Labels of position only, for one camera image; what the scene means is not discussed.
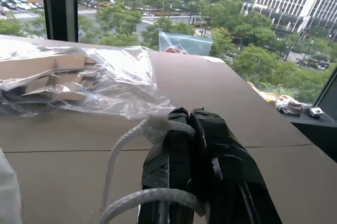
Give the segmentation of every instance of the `glass window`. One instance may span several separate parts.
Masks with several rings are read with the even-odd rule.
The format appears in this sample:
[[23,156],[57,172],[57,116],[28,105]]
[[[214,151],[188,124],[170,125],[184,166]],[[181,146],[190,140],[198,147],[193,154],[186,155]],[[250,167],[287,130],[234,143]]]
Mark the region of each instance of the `glass window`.
[[[239,17],[241,1],[255,2],[78,0],[79,40],[111,46],[143,45],[155,51],[165,51],[167,47],[162,48],[158,43],[159,31],[212,38],[213,49],[209,56],[225,60],[238,75],[251,81],[261,91],[271,91],[277,95],[288,94],[300,102],[313,103],[328,78],[330,68],[326,71],[313,68],[317,64],[323,67],[325,63],[323,56],[314,58],[318,54],[313,52],[314,50],[310,51],[312,56],[308,56],[308,59],[311,59],[301,60],[301,52],[308,50],[308,44],[300,41],[296,32],[302,22],[298,22],[294,34],[289,36],[288,33],[282,33],[282,28],[284,29],[289,22],[285,19],[288,16],[283,14],[284,19],[280,19],[278,27],[280,32],[275,32],[272,29],[272,19],[269,18],[270,11],[266,9],[255,6],[254,11]],[[274,9],[273,12],[280,9],[280,12],[299,14],[303,7],[298,5],[298,2],[291,3],[295,1],[297,0],[256,2],[269,6],[269,9]],[[251,33],[244,35],[247,25],[250,26],[249,31],[256,30],[254,37]],[[292,42],[293,47],[293,54],[288,57],[284,54],[286,41]],[[330,50],[319,52],[329,56],[328,51]]]
[[47,38],[43,0],[0,2],[0,34]]

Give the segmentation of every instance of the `white rope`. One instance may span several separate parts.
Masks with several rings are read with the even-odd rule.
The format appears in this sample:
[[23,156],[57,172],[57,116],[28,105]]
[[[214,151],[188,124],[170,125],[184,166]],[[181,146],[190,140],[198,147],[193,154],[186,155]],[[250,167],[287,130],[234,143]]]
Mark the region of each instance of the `white rope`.
[[178,189],[156,188],[135,192],[109,205],[101,216],[100,224],[108,224],[124,211],[153,201],[176,202],[191,208],[199,216],[203,216],[206,213],[203,205],[195,195]]
[[164,141],[165,136],[169,130],[177,130],[183,131],[190,135],[194,135],[194,129],[184,123],[169,121],[165,118],[156,117],[156,116],[149,116],[145,120],[142,120],[139,125],[135,126],[133,129],[128,131],[126,134],[122,135],[115,145],[112,147],[110,152],[108,165],[107,165],[107,173],[105,178],[105,185],[103,191],[103,202],[102,202],[102,209],[107,207],[108,195],[111,187],[111,176],[113,173],[113,167],[115,164],[115,160],[119,151],[122,147],[131,141],[131,139],[143,135],[145,136],[153,145]]

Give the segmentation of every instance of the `plastic bag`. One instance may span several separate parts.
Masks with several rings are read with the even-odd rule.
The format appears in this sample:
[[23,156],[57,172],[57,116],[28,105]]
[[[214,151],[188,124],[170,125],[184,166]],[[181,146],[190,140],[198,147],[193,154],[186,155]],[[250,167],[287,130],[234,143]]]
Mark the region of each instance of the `plastic bag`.
[[21,196],[16,173],[0,149],[0,223],[21,224]]
[[0,41],[0,114],[54,108],[141,119],[173,106],[156,84],[150,51],[42,47]]
[[161,52],[209,56],[213,40],[178,33],[159,31],[159,50]]

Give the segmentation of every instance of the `sidewalk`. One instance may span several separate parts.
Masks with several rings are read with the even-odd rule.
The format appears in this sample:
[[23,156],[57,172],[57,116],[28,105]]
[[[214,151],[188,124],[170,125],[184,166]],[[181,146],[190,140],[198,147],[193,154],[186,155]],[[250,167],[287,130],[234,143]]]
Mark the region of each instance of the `sidewalk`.
[[194,30],[195,36],[205,37],[205,38],[212,38],[212,33],[210,32],[210,30],[207,30],[206,34],[204,32],[205,32],[204,28],[196,28]]

